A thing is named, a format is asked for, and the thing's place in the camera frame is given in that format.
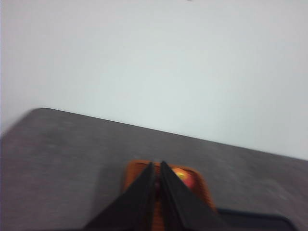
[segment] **white wall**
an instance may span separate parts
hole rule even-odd
[[[308,1],[2,0],[1,128],[50,107],[308,159]]]

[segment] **gray table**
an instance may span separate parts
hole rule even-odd
[[[308,162],[103,119],[36,109],[1,140],[1,230],[80,228],[114,200],[132,159],[200,171],[218,207],[308,230]]]

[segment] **orange object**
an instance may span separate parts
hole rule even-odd
[[[128,163],[126,167],[126,171],[124,174],[124,182],[123,182],[123,190],[125,190],[139,174],[142,170],[149,164],[148,160],[132,160]],[[155,165],[155,173],[159,175],[160,163],[153,162]],[[177,165],[169,165],[171,168],[180,168],[185,172],[189,173],[193,178],[194,185],[191,188],[191,191],[199,197],[202,201],[204,201],[210,208],[216,211],[212,198],[210,196],[210,192],[207,188],[205,181],[203,180],[201,174],[190,167],[185,166],[177,166]],[[152,231],[164,231],[164,220],[161,212],[161,202],[160,198],[156,197],[154,213],[153,213],[153,223],[152,223]]]
[[[193,188],[194,185],[194,180],[191,174],[189,172],[178,168],[178,167],[173,167],[172,170],[175,172],[175,174],[186,184],[186,186],[190,189]]]

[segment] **gray tabletop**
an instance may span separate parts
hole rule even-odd
[[[217,207],[308,230],[308,162],[103,119],[36,109],[1,139],[1,230],[81,228],[114,200],[132,159],[200,171]]]

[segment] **orange tray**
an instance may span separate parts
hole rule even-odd
[[[124,184],[123,190],[125,190],[139,174],[142,170],[150,163],[148,160],[132,160],[128,163],[126,172],[124,175]],[[159,174],[160,163],[153,162],[155,165],[155,173]],[[186,166],[178,166],[178,165],[169,165],[170,167],[178,167],[185,171],[188,171],[192,177],[194,178],[194,187],[192,188],[192,192],[196,194],[202,201],[204,201],[208,206],[210,206],[214,211],[216,208],[214,206],[213,200],[210,196],[210,192],[207,188],[205,181],[203,180],[201,174],[194,170],[193,168]],[[153,214],[153,223],[152,223],[152,231],[163,231],[164,229],[164,221],[161,213],[161,202],[159,199],[155,201],[154,206],[154,214]]]

